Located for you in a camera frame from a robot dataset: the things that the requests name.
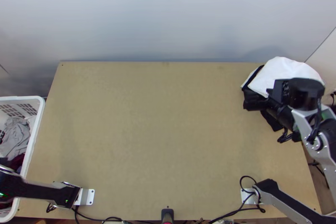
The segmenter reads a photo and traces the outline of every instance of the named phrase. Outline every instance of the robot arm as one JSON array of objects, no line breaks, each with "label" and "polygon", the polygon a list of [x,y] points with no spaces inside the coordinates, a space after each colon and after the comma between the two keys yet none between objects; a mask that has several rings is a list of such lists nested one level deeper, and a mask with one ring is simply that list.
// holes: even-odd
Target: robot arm
[{"label": "robot arm", "polygon": [[76,205],[92,205],[95,191],[67,182],[32,184],[15,171],[0,165],[0,202],[11,202],[15,197],[46,200],[55,207],[71,209]]},{"label": "robot arm", "polygon": [[[319,162],[336,204],[336,116],[320,99],[324,86],[312,79],[276,80],[264,98],[245,87],[244,108],[262,111],[274,131],[291,130],[294,142],[302,141],[309,155]],[[282,192],[278,184],[266,179],[253,186],[255,203],[272,204],[298,224],[336,223]]]},{"label": "robot arm", "polygon": [[336,218],[321,215],[282,192],[278,184],[266,179],[253,186],[260,202],[273,205],[297,224],[335,224]]}]

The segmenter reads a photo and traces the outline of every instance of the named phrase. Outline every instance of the black cable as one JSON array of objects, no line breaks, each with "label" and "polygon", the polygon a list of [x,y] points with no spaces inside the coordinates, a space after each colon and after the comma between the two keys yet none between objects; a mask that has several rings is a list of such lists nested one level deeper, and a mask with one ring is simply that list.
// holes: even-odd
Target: black cable
[{"label": "black cable", "polygon": [[75,210],[75,221],[76,221],[77,224],[79,224],[79,221],[77,219],[77,213],[78,213],[77,210],[78,210],[78,208],[79,208],[79,206],[76,206],[76,208],[75,208],[76,209]]},{"label": "black cable", "polygon": [[48,204],[47,209],[45,210],[46,213],[49,213],[51,211],[54,211],[56,209],[56,207],[54,207],[53,205],[51,205],[50,203]]},{"label": "black cable", "polygon": [[148,223],[148,224],[154,224],[153,222],[150,222],[150,221],[138,221],[138,222],[143,222],[143,223]]},{"label": "black cable", "polygon": [[289,141],[290,139],[292,139],[292,137],[293,137],[293,134],[289,134],[289,135],[287,135],[288,134],[288,129],[287,128],[284,128],[284,130],[283,130],[283,134],[278,138],[278,142],[279,143],[284,143],[284,142],[287,142],[287,141]]},{"label": "black cable", "polygon": [[333,104],[335,103],[335,94],[334,93],[331,93],[330,94],[331,98],[333,99]]},{"label": "black cable", "polygon": [[282,138],[280,141],[278,141],[279,143],[284,143],[284,142],[287,142],[289,141],[290,139],[292,139],[293,137],[293,133],[289,134],[288,136]]},{"label": "black cable", "polygon": [[243,188],[243,186],[242,186],[242,182],[243,182],[243,179],[244,179],[244,178],[252,179],[253,182],[254,182],[255,184],[257,183],[257,181],[255,181],[255,179],[252,178],[252,177],[250,177],[250,176],[247,176],[247,175],[242,176],[242,177],[240,178],[240,180],[239,180],[239,185],[240,185],[241,190],[242,190],[243,192],[247,192],[247,193],[249,193],[249,194],[255,194],[254,192],[246,191],[246,190]]},{"label": "black cable", "polygon": [[317,100],[317,107],[318,107],[318,112],[315,118],[314,127],[312,129],[312,132],[310,133],[310,136],[307,139],[307,142],[310,142],[310,144],[314,144],[315,137],[318,135],[318,130],[320,128],[321,121],[322,121],[321,99]]},{"label": "black cable", "polygon": [[283,133],[282,133],[282,135],[278,138],[278,142],[281,142],[282,141],[282,139],[283,138],[285,138],[286,136],[287,136],[287,134],[288,134],[288,129],[287,128],[284,128],[283,129]]},{"label": "black cable", "polygon": [[102,224],[104,224],[107,221],[123,221],[121,218],[114,217],[114,216],[108,217],[106,219],[94,219],[94,218],[90,218],[90,217],[87,217],[87,216],[83,215],[82,213],[79,213],[78,212],[78,208],[79,208],[79,206],[76,206],[75,209],[71,208],[72,211],[75,212],[75,220],[76,220],[77,224],[79,224],[78,219],[77,219],[77,215],[79,215],[79,216],[81,216],[81,217],[83,217],[85,219],[88,219],[90,221],[102,221]]},{"label": "black cable", "polygon": [[241,205],[237,210],[234,210],[234,211],[232,211],[232,212],[230,212],[230,213],[227,213],[227,214],[222,215],[222,216],[220,216],[220,217],[218,217],[218,218],[216,218],[216,219],[213,219],[213,220],[209,221],[209,224],[212,224],[212,223],[214,223],[214,222],[216,222],[216,221],[219,221],[220,219],[223,219],[223,218],[226,218],[226,217],[229,217],[229,216],[233,216],[233,215],[235,215],[236,213],[241,212],[241,211],[247,211],[247,210],[259,210],[259,211],[262,212],[262,213],[265,213],[265,212],[266,212],[266,210],[263,209],[263,208],[261,208],[261,207],[259,206],[259,204],[256,205],[257,207],[253,207],[253,208],[243,208],[243,206],[245,205],[246,201],[247,201],[250,197],[252,197],[252,195],[255,195],[255,192],[249,192],[249,191],[246,191],[246,190],[243,188],[243,186],[242,186],[242,180],[243,180],[244,178],[250,178],[250,179],[252,179],[252,180],[255,182],[255,184],[256,184],[256,181],[255,181],[255,179],[253,179],[253,178],[250,177],[250,176],[243,176],[243,177],[241,177],[240,180],[239,180],[239,184],[240,184],[241,190],[244,191],[244,192],[249,193],[249,196],[247,196],[247,198],[243,201],[242,205]]}]

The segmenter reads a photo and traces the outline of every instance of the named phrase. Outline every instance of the black fabric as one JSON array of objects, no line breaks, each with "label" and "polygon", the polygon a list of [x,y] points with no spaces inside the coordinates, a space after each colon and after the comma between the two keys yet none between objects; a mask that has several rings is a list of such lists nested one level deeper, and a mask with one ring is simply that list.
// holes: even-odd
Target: black fabric
[{"label": "black fabric", "polygon": [[251,83],[251,81],[257,76],[258,72],[264,67],[264,65],[259,66],[255,72],[251,75],[249,80],[245,83],[245,85],[241,88],[243,91],[248,88],[248,85]]},{"label": "black fabric", "polygon": [[273,131],[279,131],[283,129],[284,127],[278,122],[277,119],[275,119],[273,116],[271,116],[266,110],[260,111],[261,115],[265,118],[267,123],[272,127]]}]

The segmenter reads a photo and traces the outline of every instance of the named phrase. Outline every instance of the plastic basket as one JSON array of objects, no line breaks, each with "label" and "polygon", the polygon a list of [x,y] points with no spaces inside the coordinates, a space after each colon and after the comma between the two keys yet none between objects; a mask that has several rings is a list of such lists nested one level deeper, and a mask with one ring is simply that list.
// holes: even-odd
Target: plastic basket
[{"label": "plastic basket", "polygon": [[[4,132],[5,122],[9,117],[19,116],[25,118],[31,115],[36,115],[20,172],[22,177],[26,177],[27,175],[44,108],[45,101],[40,96],[0,97],[0,138],[6,134],[6,132]],[[19,201],[20,199],[15,198],[10,208],[0,209],[0,223],[7,222],[15,216],[16,211],[18,210]]]}]

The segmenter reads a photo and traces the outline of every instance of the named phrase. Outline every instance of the pile of clothes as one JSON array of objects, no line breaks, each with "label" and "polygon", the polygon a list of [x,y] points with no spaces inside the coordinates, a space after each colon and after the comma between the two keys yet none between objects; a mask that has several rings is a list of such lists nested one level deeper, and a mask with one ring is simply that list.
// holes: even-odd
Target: pile of clothes
[{"label": "pile of clothes", "polygon": [[[0,164],[20,173],[36,116],[9,117],[0,138]],[[0,209],[10,207],[0,204]]]}]

